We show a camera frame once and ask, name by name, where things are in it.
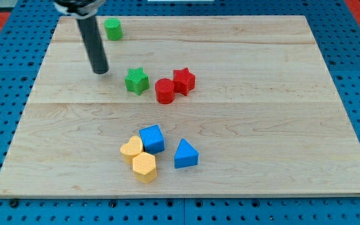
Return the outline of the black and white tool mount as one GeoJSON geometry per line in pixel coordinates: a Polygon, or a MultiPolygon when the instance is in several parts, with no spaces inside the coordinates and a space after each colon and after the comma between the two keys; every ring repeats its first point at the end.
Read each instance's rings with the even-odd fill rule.
{"type": "Polygon", "coordinates": [[[54,0],[56,10],[76,19],[87,19],[95,16],[106,0],[54,0]]]}

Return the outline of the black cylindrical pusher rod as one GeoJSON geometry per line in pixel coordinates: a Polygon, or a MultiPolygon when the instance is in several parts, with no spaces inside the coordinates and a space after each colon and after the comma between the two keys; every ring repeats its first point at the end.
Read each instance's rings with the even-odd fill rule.
{"type": "Polygon", "coordinates": [[[87,56],[95,74],[106,74],[109,64],[95,16],[77,19],[77,25],[86,48],[87,56]]]}

